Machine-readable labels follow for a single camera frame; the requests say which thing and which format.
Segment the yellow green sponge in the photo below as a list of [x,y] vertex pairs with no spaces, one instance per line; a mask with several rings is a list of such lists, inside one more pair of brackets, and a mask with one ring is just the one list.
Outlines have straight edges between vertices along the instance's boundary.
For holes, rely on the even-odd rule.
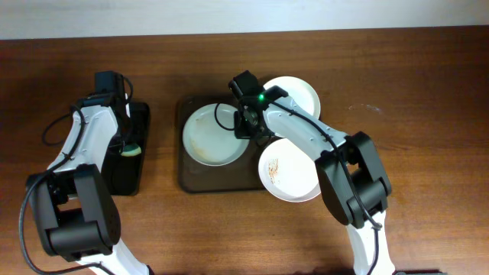
[[126,144],[122,149],[120,155],[122,157],[135,157],[142,153],[141,147],[137,143]]

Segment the white plate with stains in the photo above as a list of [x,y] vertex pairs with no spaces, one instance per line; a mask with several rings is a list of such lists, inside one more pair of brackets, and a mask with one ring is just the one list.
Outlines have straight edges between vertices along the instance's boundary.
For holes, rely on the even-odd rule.
[[236,107],[216,103],[205,105],[191,114],[183,126],[185,151],[196,162],[219,167],[237,160],[248,148],[249,141],[237,139],[233,131]]

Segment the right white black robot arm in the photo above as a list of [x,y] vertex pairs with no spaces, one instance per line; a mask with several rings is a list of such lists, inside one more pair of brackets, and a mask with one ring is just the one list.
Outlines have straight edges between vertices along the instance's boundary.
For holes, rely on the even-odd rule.
[[356,274],[393,274],[384,222],[391,184],[370,137],[330,128],[301,109],[278,86],[244,90],[229,86],[238,100],[238,130],[278,134],[296,145],[315,166],[323,202],[348,232]]

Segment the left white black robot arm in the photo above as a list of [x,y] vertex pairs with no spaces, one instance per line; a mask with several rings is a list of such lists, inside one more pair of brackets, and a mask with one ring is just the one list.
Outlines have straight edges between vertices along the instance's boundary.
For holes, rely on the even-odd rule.
[[121,221],[102,177],[114,136],[128,125],[128,103],[81,99],[73,124],[55,161],[26,182],[18,230],[31,208],[41,245],[50,256],[75,262],[75,271],[96,274],[151,274],[121,239]]

